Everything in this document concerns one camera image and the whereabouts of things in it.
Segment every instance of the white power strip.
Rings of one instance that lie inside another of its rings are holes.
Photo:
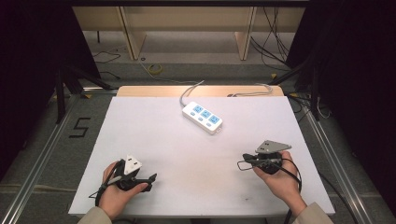
[[[183,108],[183,116],[200,126],[207,133],[215,134],[221,131],[222,119],[203,106],[190,102]]]

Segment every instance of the table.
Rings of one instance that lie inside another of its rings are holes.
[[[215,135],[182,116],[178,96],[186,88],[120,88],[107,111],[70,215],[82,217],[88,212],[94,204],[88,196],[100,186],[102,171],[130,153],[143,163],[138,177],[158,176],[151,192],[141,193],[127,204],[125,217],[283,216],[288,207],[252,171],[242,172],[236,166],[243,153],[254,154],[267,139],[292,145],[290,153],[303,177],[306,202],[317,202],[327,214],[334,213],[279,87],[274,87],[277,91],[272,97],[224,97],[242,91],[242,86],[197,87],[184,101],[198,102],[222,117],[223,129]],[[262,91],[262,87],[245,88],[245,92],[253,90]]]

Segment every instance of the beige sleeve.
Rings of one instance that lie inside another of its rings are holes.
[[[110,218],[105,211],[100,207],[93,207],[87,214],[78,222],[78,224],[111,224]]]
[[[293,224],[331,224],[332,220],[323,212],[317,203],[309,204],[294,220]]]

